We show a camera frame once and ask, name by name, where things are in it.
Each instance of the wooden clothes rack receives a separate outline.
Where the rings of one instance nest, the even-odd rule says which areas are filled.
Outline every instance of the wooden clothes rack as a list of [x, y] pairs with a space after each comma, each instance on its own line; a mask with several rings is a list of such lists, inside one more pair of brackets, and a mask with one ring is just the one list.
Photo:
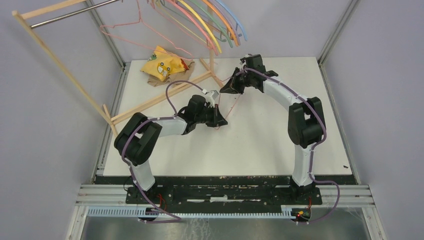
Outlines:
[[[61, 62], [61, 60], [53, 53], [53, 51], [46, 45], [46, 43], [41, 39], [41, 37], [34, 31], [34, 28], [49, 24], [49, 23], [53, 23], [56, 21], [59, 21], [61, 19], [64, 18], [68, 18], [92, 9], [95, 9], [97, 7], [101, 7], [110, 3], [114, 3], [117, 2], [119, 0], [109, 0], [106, 2], [102, 2], [87, 8], [83, 8], [41, 23], [37, 23], [34, 25], [29, 25], [27, 23], [27, 19], [36, 17], [36, 16], [40, 16], [46, 13], [50, 13], [50, 12], [54, 12], [56, 10], [65, 8], [65, 7], [69, 7], [81, 2], [84, 2], [85, 0], [66, 0], [63, 2], [59, 2], [50, 6], [46, 6], [34, 11], [30, 11], [24, 14], [20, 14], [18, 11], [14, 10], [12, 12], [12, 15], [14, 16], [14, 18], [20, 23], [20, 25], [26, 30], [26, 32], [34, 39], [34, 41], [40, 45], [40, 47], [47, 53], [47, 55], [53, 60], [53, 62], [60, 68], [60, 70], [62, 70], [62, 72], [68, 77], [68, 79], [75, 85], [75, 87], [82, 93], [82, 95], [88, 100], [88, 102], [93, 106], [93, 108], [104, 118], [104, 120], [106, 120], [106, 122], [110, 125], [113, 135], [116, 137], [118, 135], [118, 131], [115, 127], [116, 124], [130, 118], [133, 114], [137, 113], [137, 112], [142, 112], [148, 108], [153, 107], [154, 105], [164, 101], [165, 99], [167, 99], [165, 93], [162, 93], [152, 99], [149, 99], [139, 105], [137, 105], [136, 107], [133, 107], [121, 114], [118, 114], [116, 116], [111, 117], [110, 112], [108, 111], [108, 108], [106, 107], [105, 104], [102, 105], [102, 107], [100, 105], [98, 105], [95, 100], [89, 95], [89, 93], [83, 88], [83, 86], [81, 85], [81, 83], [75, 78], [75, 76], [71, 73], [71, 71]], [[210, 14], [213, 14], [213, 10], [208, 6], [207, 10]], [[201, 81], [208, 79], [208, 78], [213, 78], [214, 81], [218, 84], [218, 86], [220, 88], [222, 88], [224, 85], [221, 82], [221, 80], [215, 75], [215, 71], [214, 71], [214, 51], [213, 50], [209, 50], [209, 64], [207, 64], [205, 62], [205, 60], [203, 60], [202, 58], [199, 59], [200, 63], [203, 65], [203, 67], [206, 69], [206, 71], [202, 74], [200, 74], [199, 76], [190, 79], [189, 81], [194, 83], [194, 84], [198, 84]], [[191, 87], [192, 85], [189, 83], [183, 83], [183, 84], [179, 84], [177, 86], [175, 86], [174, 88], [172, 88], [171, 90], [168, 91], [168, 96], [172, 97], [186, 89], [188, 89], [189, 87]]]

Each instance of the pink clothes hanger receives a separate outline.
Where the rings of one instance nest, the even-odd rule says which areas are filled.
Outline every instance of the pink clothes hanger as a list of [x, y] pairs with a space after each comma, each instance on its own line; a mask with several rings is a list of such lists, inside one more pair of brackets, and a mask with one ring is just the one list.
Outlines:
[[196, 40], [197, 42], [199, 42], [200, 44], [202, 44], [204, 47], [206, 47], [207, 49], [213, 49], [213, 51], [215, 52], [216, 55], [218, 55], [218, 51], [215, 47], [215, 45], [213, 44], [213, 42], [211, 41], [211, 39], [209, 38], [208, 34], [203, 30], [203, 28], [197, 23], [197, 21], [195, 21], [191, 15], [189, 15], [182, 7], [180, 7], [178, 4], [176, 4], [174, 1], [172, 0], [166, 0], [169, 3], [171, 3], [172, 5], [174, 5], [178, 10], [180, 10], [184, 15], [186, 15], [188, 17], [188, 19], [190, 19], [190, 21], [192, 21], [196, 27], [201, 31], [201, 33], [205, 36], [207, 42], [209, 43], [209, 46], [207, 44], [205, 44], [204, 42], [200, 41], [199, 39], [196, 39], [193, 35], [189, 34], [188, 32], [186, 32], [181, 26], [179, 26], [174, 20], [171, 20], [169, 17], [165, 16], [161, 11], [159, 11], [154, 4], [155, 0], [152, 0], [150, 5], [152, 6], [152, 8], [154, 8], [160, 15], [162, 15], [165, 19], [167, 19], [168, 21], [172, 22], [174, 25], [176, 25], [183, 33], [189, 35], [191, 38], [193, 38], [194, 40]]
[[165, 51], [160, 51], [160, 50], [158, 50], [158, 52], [160, 52], [160, 53], [163, 53], [163, 54], [170, 54], [170, 55], [172, 55], [172, 56], [174, 56], [174, 57], [177, 57], [177, 58], [181, 58], [181, 59], [184, 59], [184, 60], [186, 60], [186, 61], [192, 61], [193, 60], [193, 54], [191, 54], [190, 52], [188, 52], [187, 50], [185, 50], [185, 49], [183, 49], [183, 48], [180, 48], [180, 47], [177, 47], [171, 40], [169, 40], [168, 38], [166, 38], [164, 35], [162, 35], [161, 33], [159, 33], [158, 31], [156, 31], [153, 27], [151, 27], [150, 25], [148, 25], [147, 23], [145, 23], [144, 21], [143, 21], [143, 18], [142, 18], [142, 11], [141, 11], [141, 9], [140, 9], [140, 3], [139, 3], [139, 0], [135, 0], [136, 2], [137, 2], [137, 8], [138, 8], [138, 21], [135, 21], [135, 22], [128, 22], [128, 23], [121, 23], [121, 24], [115, 24], [115, 25], [101, 25], [100, 27], [99, 27], [99, 30], [103, 33], [103, 34], [105, 34], [105, 35], [108, 35], [108, 36], [110, 36], [110, 37], [112, 37], [112, 38], [116, 38], [116, 39], [119, 39], [119, 40], [122, 40], [122, 41], [124, 41], [124, 42], [127, 42], [127, 43], [130, 43], [130, 44], [134, 44], [134, 45], [137, 45], [137, 46], [140, 46], [140, 47], [143, 47], [143, 48], [146, 48], [146, 49], [150, 49], [150, 50], [153, 50], [153, 51], [155, 51], [156, 49], [155, 48], [152, 48], [152, 47], [149, 47], [149, 46], [147, 46], [147, 45], [144, 45], [144, 44], [141, 44], [141, 43], [138, 43], [138, 42], [135, 42], [135, 41], [131, 41], [131, 40], [128, 40], [128, 39], [126, 39], [126, 38], [123, 38], [123, 37], [120, 37], [120, 36], [118, 36], [118, 35], [114, 35], [114, 34], [111, 34], [111, 33], [108, 33], [108, 32], [105, 32], [105, 31], [103, 31], [103, 28], [111, 28], [111, 29], [114, 29], [115, 27], [120, 27], [120, 26], [128, 26], [128, 25], [134, 25], [134, 24], [139, 24], [139, 23], [143, 23], [146, 27], [148, 27], [150, 30], [152, 30], [153, 32], [155, 32], [156, 34], [158, 34], [159, 36], [161, 36], [162, 38], [164, 38], [165, 40], [167, 40], [169, 43], [171, 43], [172, 44], [172, 46], [175, 48], [175, 49], [177, 49], [177, 50], [181, 50], [181, 51], [183, 51], [183, 52], [185, 52], [186, 54], [188, 54], [188, 55], [190, 55], [191, 56], [191, 58], [185, 58], [185, 57], [182, 57], [182, 56], [178, 56], [178, 55], [176, 55], [176, 54], [174, 54], [174, 53], [169, 53], [169, 52], [165, 52]]

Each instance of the clothes hanger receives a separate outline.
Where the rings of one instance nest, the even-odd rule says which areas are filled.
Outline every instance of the clothes hanger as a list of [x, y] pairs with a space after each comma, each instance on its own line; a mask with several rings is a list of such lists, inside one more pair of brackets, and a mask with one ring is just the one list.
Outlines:
[[135, 41], [131, 41], [131, 40], [128, 40], [128, 39], [126, 39], [126, 38], [120, 37], [120, 36], [118, 36], [118, 35], [114, 35], [114, 34], [111, 34], [111, 33], [108, 33], [108, 32], [103, 31], [103, 29], [104, 29], [104, 28], [114, 29], [115, 27], [120, 27], [120, 26], [129, 26], [129, 25], [135, 25], [135, 24], [143, 23], [143, 24], [144, 24], [146, 27], [148, 27], [150, 30], [152, 30], [153, 32], [155, 32], [156, 34], [158, 34], [159, 36], [161, 36], [162, 38], [164, 38], [165, 40], [167, 40], [169, 43], [171, 43], [171, 44], [172, 44], [172, 46], [173, 46], [175, 49], [177, 49], [177, 50], [181, 50], [181, 51], [185, 52], [186, 54], [190, 55], [190, 56], [191, 56], [191, 58], [181, 57], [181, 56], [178, 56], [178, 55], [176, 55], [176, 54], [174, 54], [174, 53], [171, 53], [171, 54], [170, 54], [169, 52], [165, 52], [165, 51], [161, 51], [161, 50], [158, 50], [158, 52], [160, 52], [160, 53], [164, 53], [164, 54], [168, 54], [168, 55], [170, 54], [171, 56], [178, 57], [178, 58], [181, 58], [181, 59], [184, 59], [184, 60], [187, 60], [187, 61], [192, 61], [192, 60], [193, 60], [193, 58], [194, 58], [193, 54], [191, 54], [190, 52], [188, 52], [187, 50], [185, 50], [185, 49], [183, 49], [183, 48], [180, 48], [180, 47], [175, 46], [175, 44], [174, 44], [171, 40], [169, 40], [168, 38], [166, 38], [166, 37], [165, 37], [164, 35], [162, 35], [160, 32], [156, 31], [153, 27], [151, 27], [150, 25], [148, 25], [147, 23], [145, 23], [145, 22], [143, 21], [143, 18], [142, 18], [142, 11], [141, 11], [141, 9], [140, 9], [140, 3], [139, 3], [139, 0], [135, 0], [135, 1], [137, 2], [137, 8], [138, 8], [138, 21], [135, 21], [135, 22], [127, 22], [127, 23], [121, 23], [121, 24], [115, 24], [115, 25], [101, 25], [101, 26], [99, 27], [99, 30], [100, 30], [100, 31], [101, 31], [104, 35], [108, 35], [108, 36], [110, 36], [110, 37], [112, 37], [112, 38], [116, 38], [116, 39], [119, 39], [119, 40], [121, 40], [121, 41], [124, 41], [124, 42], [130, 43], [130, 44], [134, 44], [134, 45], [137, 45], [137, 46], [140, 46], [140, 47], [143, 47], [143, 48], [146, 48], [146, 49], [150, 49], [150, 50], [155, 51], [155, 49], [154, 49], [154, 48], [149, 47], [149, 46], [147, 46], [147, 45], [144, 45], [144, 44], [141, 44], [141, 43], [138, 43], [138, 42], [135, 42]]
[[228, 36], [228, 34], [224, 31], [224, 29], [221, 27], [221, 25], [218, 23], [218, 21], [207, 11], [205, 10], [200, 3], [197, 0], [188, 0], [190, 2], [192, 2], [194, 5], [196, 5], [196, 7], [198, 7], [202, 12], [204, 12], [208, 19], [210, 19], [212, 22], [215, 23], [215, 25], [219, 28], [219, 30], [221, 31], [221, 33], [224, 35], [224, 37], [228, 40], [228, 44], [231, 48], [233, 48], [233, 43], [230, 40], [230, 37]]
[[[206, 47], [207, 49], [212, 49], [212, 45], [208, 44], [203, 37], [198, 36], [196, 33], [194, 33], [191, 29], [189, 29], [188, 27], [186, 27], [184, 24], [182, 24], [181, 22], [179, 22], [176, 18], [174, 18], [168, 11], [166, 11], [161, 4], [159, 4], [160, 0], [153, 0], [151, 3], [153, 4], [153, 2], [155, 3], [156, 7], [153, 5], [152, 7], [156, 10], [156, 12], [158, 12], [160, 15], [162, 15], [165, 19], [167, 19], [168, 21], [172, 22], [174, 25], [176, 25], [179, 29], [181, 29], [185, 34], [189, 35], [191, 38], [193, 38], [194, 40], [198, 41], [200, 44], [202, 44], [204, 47]], [[179, 25], [177, 25], [176, 23], [178, 23], [179, 25], [181, 25], [183, 28], [185, 28], [187, 31], [189, 31], [191, 34], [188, 34], [186, 31], [184, 31], [184, 29], [182, 29]], [[208, 35], [203, 31], [204, 36], [208, 39]]]
[[248, 36], [246, 35], [245, 32], [245, 28], [243, 27], [242, 23], [239, 21], [239, 19], [236, 17], [236, 15], [234, 15], [234, 13], [227, 7], [227, 5], [225, 5], [221, 0], [215, 0], [215, 2], [217, 2], [219, 5], [221, 5], [221, 7], [223, 7], [225, 9], [225, 11], [231, 15], [231, 17], [234, 19], [234, 21], [236, 22], [235, 25], [235, 30], [237, 31], [237, 26], [240, 26], [241, 32], [243, 33], [243, 37], [244, 40], [247, 41], [248, 40]]
[[186, 7], [192, 14], [194, 14], [194, 16], [199, 20], [199, 22], [203, 25], [204, 29], [207, 31], [207, 33], [209, 34], [209, 36], [212, 38], [213, 42], [215, 43], [216, 47], [218, 48], [218, 52], [221, 54], [222, 53], [221, 46], [218, 43], [217, 38], [211, 32], [211, 29], [209, 29], [209, 27], [206, 25], [205, 21], [203, 21], [203, 19], [199, 16], [199, 14], [191, 6], [189, 6], [185, 1], [183, 0], [178, 0], [178, 1], [182, 5], [184, 5], [184, 7]]
[[208, 7], [210, 7], [215, 14], [221, 19], [221, 21], [225, 24], [227, 31], [229, 30], [231, 35], [232, 35], [232, 39], [234, 40], [234, 43], [236, 46], [240, 45], [240, 39], [239, 36], [234, 32], [235, 28], [233, 28], [233, 26], [230, 25], [230, 22], [223, 16], [223, 14], [221, 13], [221, 11], [219, 11], [211, 2], [209, 2], [208, 0], [202, 0]]
[[[180, 16], [181, 18], [183, 18], [184, 20], [186, 20], [187, 22], [189, 22], [189, 23], [191, 23], [191, 24], [193, 24], [193, 22], [192, 21], [190, 21], [189, 19], [187, 19], [184, 15], [182, 15], [182, 14], [180, 14], [179, 12], [177, 12], [177, 11], [175, 11], [175, 10], [173, 10], [172, 8], [169, 8], [167, 5], [165, 5], [165, 0], [159, 0], [159, 2], [160, 2], [160, 4], [162, 4], [162, 6], [163, 7], [165, 7], [166, 9], [168, 9], [169, 11], [171, 11], [171, 12], [173, 12], [173, 13], [175, 13], [175, 14], [177, 14], [178, 16]], [[182, 25], [184, 28], [188, 28], [188, 27], [186, 27], [184, 24], [182, 24], [181, 22], [179, 22], [179, 21], [176, 21], [177, 23], [179, 23], [180, 25]], [[216, 27], [214, 27], [213, 25], [211, 25], [211, 24], [209, 24], [208, 22], [206, 22], [206, 24], [208, 25], [208, 27], [210, 27], [210, 28], [213, 28], [215, 31], [217, 31], [217, 32], [221, 32], [219, 29], [217, 29]], [[215, 35], [215, 38], [217, 39], [217, 40], [219, 40], [220, 42], [223, 42], [223, 43], [225, 43], [226, 41], [227, 41], [227, 39], [222, 39], [222, 34], [220, 34], [220, 36], [216, 36]]]

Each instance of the gray wall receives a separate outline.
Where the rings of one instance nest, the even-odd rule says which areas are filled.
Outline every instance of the gray wall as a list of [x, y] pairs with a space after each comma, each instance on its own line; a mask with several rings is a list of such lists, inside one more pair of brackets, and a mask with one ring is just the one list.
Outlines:
[[389, 239], [423, 239], [424, 2], [361, 1], [325, 69]]
[[[106, 129], [100, 115], [12, 17], [12, 10], [25, 13], [57, 2], [0, 1], [2, 240], [65, 237], [80, 184], [90, 178]], [[110, 106], [120, 68], [90, 15], [36, 32], [95, 100]]]
[[[349, 3], [349, 0], [222, 1], [229, 6], [243, 24], [248, 41], [242, 40], [241, 46], [234, 48], [230, 48], [227, 43], [222, 43], [221, 47], [224, 46], [223, 53], [218, 58], [240, 58], [247, 53], [259, 53], [265, 57], [318, 57], [332, 30], [336, 27], [339, 17]], [[139, 2], [142, 17], [147, 24], [156, 28], [178, 47], [191, 52], [196, 58], [209, 57], [206, 48], [168, 22], [150, 5], [146, 4], [145, 0], [139, 0]], [[113, 3], [100, 8], [98, 12], [107, 25], [138, 20], [135, 0]], [[194, 27], [184, 20], [181, 21], [188, 27]], [[175, 50], [170, 43], [142, 23], [116, 27], [110, 31], [134, 42], [153, 48], [160, 45], [169, 51], [182, 54], [181, 51]], [[152, 54], [150, 49], [121, 40], [115, 40], [115, 43], [126, 62], [148, 59]]]

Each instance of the yellow cloth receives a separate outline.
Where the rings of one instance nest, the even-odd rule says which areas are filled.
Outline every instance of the yellow cloth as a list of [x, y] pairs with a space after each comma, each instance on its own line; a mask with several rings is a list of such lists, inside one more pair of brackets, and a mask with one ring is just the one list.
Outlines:
[[166, 53], [169, 52], [156, 46], [141, 71], [153, 75], [163, 82], [170, 74], [181, 73], [189, 69], [181, 58]]

